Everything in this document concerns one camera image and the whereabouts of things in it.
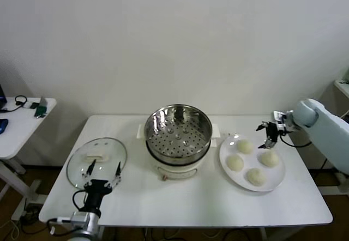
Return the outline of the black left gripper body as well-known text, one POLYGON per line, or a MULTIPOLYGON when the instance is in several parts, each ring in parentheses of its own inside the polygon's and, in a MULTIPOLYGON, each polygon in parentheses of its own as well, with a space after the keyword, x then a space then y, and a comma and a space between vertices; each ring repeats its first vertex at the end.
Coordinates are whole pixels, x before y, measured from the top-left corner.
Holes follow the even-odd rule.
POLYGON ((105 195, 112 192, 109 181, 92 179, 84 185, 87 198, 83 206, 84 212, 101 214, 100 206, 105 195))

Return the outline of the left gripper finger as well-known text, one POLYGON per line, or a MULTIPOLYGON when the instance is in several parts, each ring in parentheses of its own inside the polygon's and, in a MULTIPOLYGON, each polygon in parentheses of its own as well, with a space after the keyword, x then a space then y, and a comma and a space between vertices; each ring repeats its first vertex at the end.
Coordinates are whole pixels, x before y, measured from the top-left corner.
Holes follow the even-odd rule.
POLYGON ((89 166, 86 169, 86 172, 82 174, 82 177, 83 177, 83 182, 81 187, 82 189, 89 184, 94 167, 95 167, 95 159, 89 164, 89 166))
POLYGON ((119 162, 114 179, 106 184, 108 189, 113 190, 121 182, 121 171, 121 162, 119 162))

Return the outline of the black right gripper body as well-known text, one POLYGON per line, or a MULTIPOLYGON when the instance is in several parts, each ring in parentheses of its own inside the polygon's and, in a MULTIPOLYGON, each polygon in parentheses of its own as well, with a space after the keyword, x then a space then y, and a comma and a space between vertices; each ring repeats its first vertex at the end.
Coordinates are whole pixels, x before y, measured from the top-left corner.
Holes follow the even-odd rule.
POLYGON ((277 142, 279 137, 279 129, 277 124, 268 122, 266 127, 267 140, 270 142, 277 142))

